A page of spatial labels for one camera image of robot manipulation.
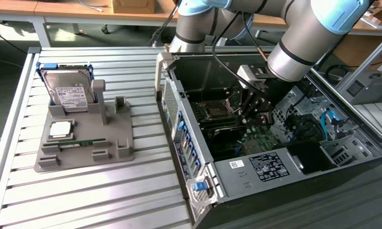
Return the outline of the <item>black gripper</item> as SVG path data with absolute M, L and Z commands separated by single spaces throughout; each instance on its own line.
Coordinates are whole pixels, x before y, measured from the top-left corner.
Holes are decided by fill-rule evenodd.
M 251 89 L 240 90 L 237 124 L 269 126 L 273 124 L 272 110 L 296 82 L 267 79 L 259 86 L 257 94 Z

